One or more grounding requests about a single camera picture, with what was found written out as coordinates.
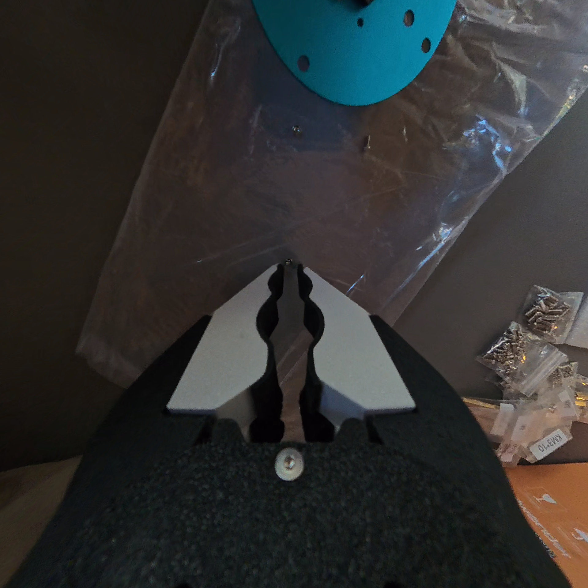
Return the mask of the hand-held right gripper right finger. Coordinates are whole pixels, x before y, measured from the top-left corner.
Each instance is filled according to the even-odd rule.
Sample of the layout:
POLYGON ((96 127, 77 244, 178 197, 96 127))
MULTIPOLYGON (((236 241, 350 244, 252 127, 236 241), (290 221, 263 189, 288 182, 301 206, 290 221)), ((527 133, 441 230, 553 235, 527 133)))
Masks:
POLYGON ((312 336, 299 397, 303 429, 339 430, 348 419, 415 410, 368 311, 303 265, 298 290, 312 336))

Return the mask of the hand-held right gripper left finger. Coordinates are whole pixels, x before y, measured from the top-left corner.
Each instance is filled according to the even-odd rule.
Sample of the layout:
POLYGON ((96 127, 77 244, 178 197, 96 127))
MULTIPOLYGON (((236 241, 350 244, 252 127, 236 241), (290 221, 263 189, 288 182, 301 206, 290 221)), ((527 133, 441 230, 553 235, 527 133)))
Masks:
POLYGON ((166 408, 170 413, 256 413, 254 390, 275 364, 279 265, 211 316, 166 408))

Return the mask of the clear plastic bag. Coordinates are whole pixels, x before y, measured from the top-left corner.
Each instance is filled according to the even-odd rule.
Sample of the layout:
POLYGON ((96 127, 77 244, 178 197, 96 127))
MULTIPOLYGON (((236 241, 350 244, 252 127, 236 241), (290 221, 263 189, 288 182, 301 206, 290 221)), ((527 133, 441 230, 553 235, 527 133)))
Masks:
POLYGON ((210 1, 77 353, 128 387, 288 258, 393 324, 586 89, 587 1, 458 1, 424 70, 369 107, 297 81, 252 1, 210 1))

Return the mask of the teal round metal disc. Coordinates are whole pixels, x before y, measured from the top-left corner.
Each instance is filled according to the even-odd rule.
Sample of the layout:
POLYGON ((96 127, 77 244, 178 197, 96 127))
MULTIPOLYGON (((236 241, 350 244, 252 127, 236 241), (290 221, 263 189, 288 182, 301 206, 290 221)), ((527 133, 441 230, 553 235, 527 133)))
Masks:
POLYGON ((252 1, 290 72, 317 95, 362 107, 397 94, 423 70, 456 1, 252 1))

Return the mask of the pile of small screw bags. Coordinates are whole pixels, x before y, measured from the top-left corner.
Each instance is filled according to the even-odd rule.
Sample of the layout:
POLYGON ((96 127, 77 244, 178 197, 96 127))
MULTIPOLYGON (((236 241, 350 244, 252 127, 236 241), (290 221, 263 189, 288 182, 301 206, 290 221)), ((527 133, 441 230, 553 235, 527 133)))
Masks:
POLYGON ((477 357, 499 400, 463 398, 503 466, 535 464, 587 424, 587 375, 563 346, 587 349, 587 295, 533 285, 515 321, 477 357))

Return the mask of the orange cardboard box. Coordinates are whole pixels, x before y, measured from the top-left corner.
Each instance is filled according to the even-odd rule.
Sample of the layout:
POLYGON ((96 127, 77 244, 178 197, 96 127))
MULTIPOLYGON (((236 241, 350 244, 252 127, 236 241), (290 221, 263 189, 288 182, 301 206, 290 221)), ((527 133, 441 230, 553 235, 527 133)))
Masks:
POLYGON ((505 470, 519 508, 573 587, 587 587, 587 463, 505 470))

